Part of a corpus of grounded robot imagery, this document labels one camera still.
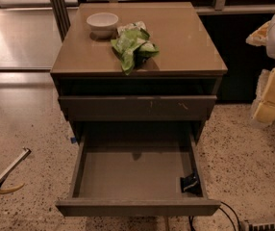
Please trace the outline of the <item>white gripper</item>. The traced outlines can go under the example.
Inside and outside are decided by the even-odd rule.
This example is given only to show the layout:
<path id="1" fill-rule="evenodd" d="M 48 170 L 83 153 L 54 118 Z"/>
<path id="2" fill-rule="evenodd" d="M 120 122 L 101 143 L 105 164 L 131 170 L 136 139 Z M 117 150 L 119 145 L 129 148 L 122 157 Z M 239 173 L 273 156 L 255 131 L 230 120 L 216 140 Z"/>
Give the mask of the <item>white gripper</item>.
<path id="1" fill-rule="evenodd" d="M 253 46 L 266 46 L 269 24 L 269 21 L 265 22 L 250 34 L 245 40 L 246 43 Z M 262 101 L 265 103 L 258 100 L 253 102 L 251 117 L 259 123 L 272 124 L 275 120 L 275 68 L 270 71 L 265 89 L 262 93 Z"/>

